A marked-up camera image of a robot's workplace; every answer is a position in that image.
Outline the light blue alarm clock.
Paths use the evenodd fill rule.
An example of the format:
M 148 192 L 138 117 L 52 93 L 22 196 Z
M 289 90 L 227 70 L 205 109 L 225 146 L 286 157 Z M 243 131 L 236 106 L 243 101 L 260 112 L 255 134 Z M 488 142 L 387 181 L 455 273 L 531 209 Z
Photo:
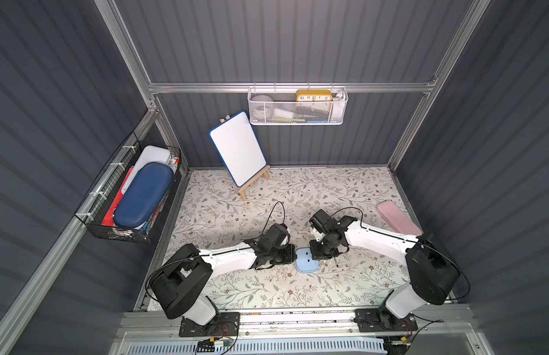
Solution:
M 320 263 L 314 259 L 310 248 L 297 249 L 296 256 L 294 264 L 298 273 L 311 274 L 319 269 Z

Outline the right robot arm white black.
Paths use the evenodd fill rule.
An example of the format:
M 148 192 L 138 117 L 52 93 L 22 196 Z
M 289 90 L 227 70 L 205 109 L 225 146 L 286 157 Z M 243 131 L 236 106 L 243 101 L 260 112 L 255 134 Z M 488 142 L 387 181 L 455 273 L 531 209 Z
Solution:
M 336 219 L 320 209 L 309 219 L 314 239 L 309 242 L 315 260 L 329 260 L 351 247 L 388 257 L 408 270 L 408 281 L 391 291 L 377 308 L 374 321 L 392 329 L 418 308 L 441 306 L 449 299 L 463 271 L 434 235 L 404 235 L 378 229 L 361 217 Z

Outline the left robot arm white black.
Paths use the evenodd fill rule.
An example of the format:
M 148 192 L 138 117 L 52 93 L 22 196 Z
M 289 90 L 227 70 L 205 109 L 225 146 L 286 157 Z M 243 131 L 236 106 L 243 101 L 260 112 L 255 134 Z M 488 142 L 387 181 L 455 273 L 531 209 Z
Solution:
M 145 289 L 162 307 L 167 319 L 182 317 L 199 326 L 218 322 L 219 310 L 202 292 L 214 277 L 240 270 L 263 270 L 296 260 L 289 229 L 274 223 L 257 238 L 235 246 L 200 250 L 181 247 L 146 280 Z

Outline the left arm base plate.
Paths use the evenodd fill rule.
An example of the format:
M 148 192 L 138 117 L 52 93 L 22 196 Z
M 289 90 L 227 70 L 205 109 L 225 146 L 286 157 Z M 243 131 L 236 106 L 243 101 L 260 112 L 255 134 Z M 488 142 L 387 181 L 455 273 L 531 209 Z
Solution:
M 208 324 L 199 325 L 183 318 L 179 337 L 235 337 L 238 335 L 240 312 L 224 312 L 214 317 Z

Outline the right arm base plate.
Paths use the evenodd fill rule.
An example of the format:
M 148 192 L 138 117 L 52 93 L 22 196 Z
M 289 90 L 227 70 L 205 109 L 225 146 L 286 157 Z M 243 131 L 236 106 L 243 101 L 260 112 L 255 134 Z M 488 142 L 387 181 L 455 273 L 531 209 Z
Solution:
M 418 329 L 411 315 L 397 318 L 386 308 L 355 309 L 354 322 L 361 333 L 403 331 L 411 335 Z

